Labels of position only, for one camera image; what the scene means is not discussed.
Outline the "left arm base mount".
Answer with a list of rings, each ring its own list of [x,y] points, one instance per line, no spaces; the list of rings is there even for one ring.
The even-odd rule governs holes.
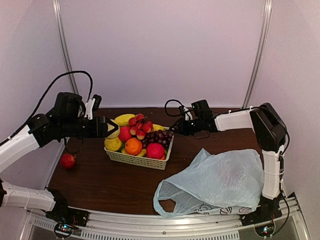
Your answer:
[[[86,227],[89,212],[87,210],[69,207],[63,194],[56,189],[46,189],[52,194],[54,206],[51,211],[44,211],[45,216],[56,222],[53,233],[58,239],[69,238],[79,227]]]

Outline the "dark red fruit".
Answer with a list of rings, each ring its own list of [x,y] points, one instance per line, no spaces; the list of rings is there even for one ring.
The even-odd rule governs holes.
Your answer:
[[[69,153],[65,153],[61,156],[59,162],[63,168],[65,168],[66,170],[70,170],[76,164],[76,156]]]

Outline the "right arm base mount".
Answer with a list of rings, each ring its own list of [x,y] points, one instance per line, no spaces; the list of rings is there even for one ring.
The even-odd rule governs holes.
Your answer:
[[[240,220],[243,227],[254,226],[255,233],[262,238],[270,238],[276,232],[275,220],[283,216],[280,201],[282,195],[273,200],[261,197],[256,211],[241,215]]]

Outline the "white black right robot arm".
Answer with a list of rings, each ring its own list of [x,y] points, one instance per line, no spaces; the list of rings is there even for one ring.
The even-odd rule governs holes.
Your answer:
[[[250,129],[262,150],[264,184],[262,196],[276,199],[281,193],[284,174],[284,155],[290,137],[284,122],[270,103],[227,113],[213,115],[208,102],[203,99],[187,108],[179,107],[177,121],[170,126],[174,133],[193,136],[199,132],[217,133],[231,130]]]

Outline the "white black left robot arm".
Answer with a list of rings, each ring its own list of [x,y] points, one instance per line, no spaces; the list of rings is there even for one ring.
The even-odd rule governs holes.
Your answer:
[[[94,95],[87,102],[71,92],[60,92],[54,107],[46,114],[37,114],[0,147],[0,170],[4,171],[17,160],[52,141],[66,138],[106,138],[119,126],[105,116],[94,116],[102,98]],[[52,211],[61,222],[72,218],[72,211],[49,190],[35,190],[0,182],[1,207],[20,207]]]

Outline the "beige perforated plastic basket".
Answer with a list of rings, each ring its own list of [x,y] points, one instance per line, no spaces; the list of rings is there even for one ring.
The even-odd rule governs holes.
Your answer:
[[[155,159],[147,157],[145,153],[143,156],[139,155],[130,155],[127,153],[122,153],[121,151],[110,151],[106,147],[104,147],[104,151],[109,156],[110,160],[115,162],[120,162],[124,164],[145,167],[150,169],[157,169],[157,170],[165,170],[167,162],[170,158],[173,142],[174,142],[174,135],[171,136],[171,140],[167,148],[164,148],[164,159]]]

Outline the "red lychee bunch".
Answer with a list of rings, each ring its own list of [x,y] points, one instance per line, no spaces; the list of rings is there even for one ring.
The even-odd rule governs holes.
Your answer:
[[[128,121],[129,133],[138,140],[144,140],[147,134],[154,132],[151,120],[142,113],[131,117]]]

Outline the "light blue plastic bag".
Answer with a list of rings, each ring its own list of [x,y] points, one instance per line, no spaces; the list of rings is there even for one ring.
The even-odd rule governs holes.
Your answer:
[[[159,183],[153,208],[165,218],[246,215],[257,209],[263,186],[264,171],[256,150],[212,155],[201,149],[187,168]]]

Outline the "pale yellow wrinkled fruit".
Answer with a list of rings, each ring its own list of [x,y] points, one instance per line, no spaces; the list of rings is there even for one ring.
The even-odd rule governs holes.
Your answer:
[[[107,123],[107,130],[108,130],[108,132],[111,132],[111,133],[106,138],[107,139],[114,139],[119,136],[120,127],[114,119],[110,119],[110,121],[113,122],[116,125],[116,127],[110,123]]]

